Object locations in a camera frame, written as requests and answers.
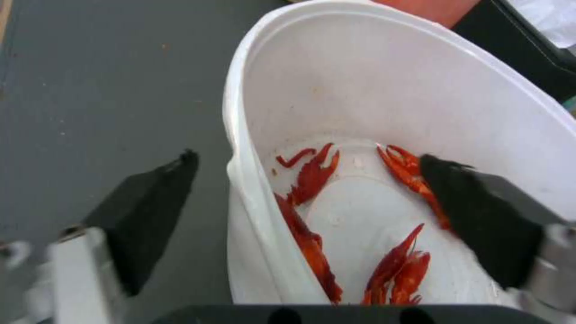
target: white bucket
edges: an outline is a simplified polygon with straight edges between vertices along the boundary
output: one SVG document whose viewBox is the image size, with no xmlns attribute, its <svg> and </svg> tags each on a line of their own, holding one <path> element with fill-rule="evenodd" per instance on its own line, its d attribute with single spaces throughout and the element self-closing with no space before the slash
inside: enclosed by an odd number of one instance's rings
<svg viewBox="0 0 576 324">
<path fill-rule="evenodd" d="M 500 302 L 467 248 L 389 176 L 376 142 L 504 176 L 572 217 L 571 116 L 453 32 L 383 5 L 316 0 L 268 13 L 234 55 L 223 117 L 233 148 L 228 270 L 235 303 L 329 302 L 272 194 L 285 195 L 302 166 L 286 170 L 274 157 L 307 146 L 332 141 L 331 154 L 341 153 L 327 186 L 299 212 L 324 239 L 343 303 L 360 302 L 380 258 L 421 222 L 417 247 L 431 253 L 422 303 Z"/>
</svg>

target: hole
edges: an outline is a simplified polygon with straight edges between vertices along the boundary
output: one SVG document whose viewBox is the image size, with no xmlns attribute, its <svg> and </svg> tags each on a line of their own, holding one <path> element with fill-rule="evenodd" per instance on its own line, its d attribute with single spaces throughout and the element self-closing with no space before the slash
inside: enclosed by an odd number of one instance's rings
<svg viewBox="0 0 576 324">
<path fill-rule="evenodd" d="M 434 324 L 434 320 L 420 308 L 407 308 L 400 313 L 400 324 Z"/>
<path fill-rule="evenodd" d="M 302 324 L 302 319 L 296 311 L 283 307 L 270 314 L 268 324 Z"/>
</svg>

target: white cloth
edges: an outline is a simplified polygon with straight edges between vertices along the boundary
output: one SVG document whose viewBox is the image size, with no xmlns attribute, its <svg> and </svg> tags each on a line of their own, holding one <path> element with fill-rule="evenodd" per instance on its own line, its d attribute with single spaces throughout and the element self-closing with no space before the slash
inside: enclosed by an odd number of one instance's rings
<svg viewBox="0 0 576 324">
<path fill-rule="evenodd" d="M 549 41 L 559 48 L 576 44 L 575 0 L 508 0 Z"/>
</svg>

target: cooked crayfish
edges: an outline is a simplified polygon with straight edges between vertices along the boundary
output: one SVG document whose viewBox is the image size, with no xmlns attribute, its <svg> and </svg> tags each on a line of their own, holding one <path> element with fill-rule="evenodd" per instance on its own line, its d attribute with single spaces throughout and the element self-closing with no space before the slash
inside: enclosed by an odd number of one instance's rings
<svg viewBox="0 0 576 324">
<path fill-rule="evenodd" d="M 398 181 L 404 183 L 410 190 L 420 194 L 438 218 L 440 228 L 450 230 L 450 221 L 440 207 L 436 196 L 430 190 L 420 172 L 420 159 L 412 153 L 395 145 L 386 146 L 386 151 L 381 146 L 376 146 L 376 151 L 390 169 L 392 175 Z"/>
<path fill-rule="evenodd" d="M 330 271 L 326 256 L 322 252 L 322 237 L 306 226 L 292 204 L 278 194 L 274 194 L 274 196 L 288 229 L 290 229 L 322 289 L 333 304 L 338 304 L 342 296 L 342 289 L 336 283 L 336 278 Z"/>
<path fill-rule="evenodd" d="M 338 161 L 340 160 L 340 151 L 337 150 L 332 156 L 330 165 L 323 168 L 322 163 L 326 161 L 328 156 L 328 151 L 332 147 L 333 143 L 328 143 L 324 145 L 322 150 L 315 155 L 309 162 L 302 166 L 298 178 L 296 181 L 296 186 L 291 187 L 290 193 L 288 193 L 287 200 L 294 206 L 305 203 L 306 201 L 314 198 L 324 187 L 328 178 L 334 173 L 336 167 L 338 166 Z M 276 159 L 283 166 L 290 168 L 298 162 L 303 156 L 307 154 L 316 153 L 315 149 L 304 149 L 296 154 L 292 159 L 286 162 L 282 156 L 277 156 Z"/>
<path fill-rule="evenodd" d="M 312 272 L 330 301 L 333 304 L 338 304 L 342 297 L 342 289 L 336 283 L 326 256 L 322 252 L 322 237 L 310 231 L 294 209 L 294 206 L 314 198 L 336 170 L 340 159 L 340 151 L 338 150 L 332 156 L 329 166 L 325 168 L 321 166 L 332 145 L 333 143 L 324 145 L 311 161 L 304 164 L 298 174 L 296 186 L 291 186 L 286 199 L 278 194 L 274 195 L 282 216 Z M 386 152 L 380 147 L 377 150 L 392 174 L 411 190 L 424 196 L 438 215 L 441 226 L 443 228 L 448 227 L 447 218 L 446 223 L 443 223 L 442 216 L 444 218 L 445 216 L 434 195 L 421 179 L 418 158 L 392 145 L 386 148 Z M 391 150 L 397 151 L 400 156 L 392 154 Z M 316 154 L 316 150 L 313 148 L 303 149 L 288 161 L 284 160 L 282 156 L 277 156 L 276 159 L 284 167 L 291 168 L 308 154 Z M 362 304 L 385 304 L 388 288 L 392 285 L 392 294 L 389 299 L 391 304 L 418 304 L 420 302 L 422 298 L 419 295 L 412 298 L 411 295 L 418 290 L 418 286 L 428 270 L 430 254 L 421 251 L 410 253 L 409 250 L 423 227 L 424 224 L 418 225 L 404 241 L 383 257 L 366 285 Z"/>
<path fill-rule="evenodd" d="M 421 300 L 420 295 L 412 298 L 410 296 L 418 290 L 418 286 L 424 279 L 430 263 L 430 253 L 413 251 L 408 256 L 406 263 L 394 278 L 394 288 L 390 304 L 395 305 L 416 305 Z"/>
<path fill-rule="evenodd" d="M 415 270 L 410 270 L 409 272 L 404 272 L 404 267 L 406 267 L 408 260 L 408 251 L 414 241 L 416 241 L 416 237 L 424 227 L 424 224 L 418 225 L 416 228 L 412 230 L 412 232 L 395 248 L 391 249 L 378 266 L 372 273 L 368 284 L 366 285 L 366 289 L 364 290 L 364 299 L 362 300 L 362 304 L 364 305 L 378 305 L 378 304 L 385 304 L 386 302 L 386 294 L 388 292 L 388 287 L 391 284 L 391 281 L 394 277 L 398 277 L 398 275 L 402 274 L 402 280 L 400 282 L 395 281 L 395 286 L 392 291 L 392 299 L 394 298 L 394 293 L 404 293 L 406 291 L 410 291 L 411 293 L 415 292 L 420 284 L 422 278 L 418 280 L 418 284 L 416 285 L 416 289 L 412 290 L 412 286 L 409 286 L 410 279 L 412 278 L 411 275 L 415 273 Z"/>
</svg>

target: concrete floor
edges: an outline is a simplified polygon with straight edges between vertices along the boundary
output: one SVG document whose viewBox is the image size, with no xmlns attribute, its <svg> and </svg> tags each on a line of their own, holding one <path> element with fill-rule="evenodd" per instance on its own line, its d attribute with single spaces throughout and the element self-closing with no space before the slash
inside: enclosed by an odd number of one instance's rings
<svg viewBox="0 0 576 324">
<path fill-rule="evenodd" d="M 283 4 L 14 0 L 0 56 L 0 238 L 32 242 L 41 262 L 123 178 L 192 148 L 193 193 L 127 322 L 230 303 L 223 85 L 242 36 Z"/>
</svg>

